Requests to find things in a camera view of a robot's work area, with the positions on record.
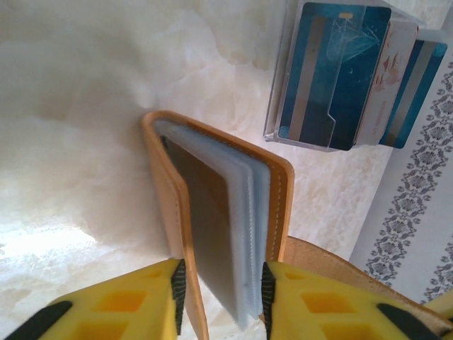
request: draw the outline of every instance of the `wallet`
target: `wallet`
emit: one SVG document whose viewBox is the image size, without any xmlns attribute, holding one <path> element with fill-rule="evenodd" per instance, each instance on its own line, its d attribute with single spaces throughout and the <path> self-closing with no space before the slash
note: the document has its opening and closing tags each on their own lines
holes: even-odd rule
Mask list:
<svg viewBox="0 0 453 340">
<path fill-rule="evenodd" d="M 171 256 L 185 259 L 197 337 L 209 338 L 197 275 L 245 329 L 262 313 L 263 263 L 283 260 L 291 164 L 174 112 L 148 113 L 142 124 Z"/>
</svg>

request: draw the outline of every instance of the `patterned fabric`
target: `patterned fabric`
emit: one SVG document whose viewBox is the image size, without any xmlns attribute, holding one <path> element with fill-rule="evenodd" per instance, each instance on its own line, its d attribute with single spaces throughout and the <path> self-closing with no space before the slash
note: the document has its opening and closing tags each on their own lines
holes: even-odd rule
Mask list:
<svg viewBox="0 0 453 340">
<path fill-rule="evenodd" d="M 403 294 L 410 290 L 412 298 L 421 302 L 453 288 L 453 227 L 446 225 L 444 218 L 439 225 L 425 217 L 430 210 L 436 210 L 438 204 L 433 198 L 441 179 L 448 174 L 444 182 L 453 184 L 449 180 L 449 174 L 453 173 L 453 161 L 449 163 L 453 151 L 453 62 L 444 65 L 443 76 L 437 79 L 427 99 L 431 105 L 425 103 L 415 125 L 418 129 L 414 126 L 406 147 L 392 154 L 351 256 L 351 262 L 372 277 Z M 448 197 L 435 197 L 435 200 L 439 199 L 445 202 Z M 453 209 L 453 195 L 450 199 Z M 430 228 L 436 237 L 439 237 L 438 232 L 448 233 L 443 237 L 443 244 L 429 243 Z M 421 240 L 417 239 L 419 230 L 423 234 Z M 442 250 L 442 255 L 437 256 L 437 265 L 428 269 L 430 277 L 417 278 L 420 285 L 424 285 L 422 290 L 413 286 L 414 280 L 408 282 L 398 276 L 402 267 L 407 275 L 409 268 L 406 267 L 413 266 L 413 270 L 418 270 L 424 262 L 423 251 L 417 250 L 420 244 L 427 247 L 425 251 L 428 252 L 431 246 L 437 252 Z"/>
</svg>

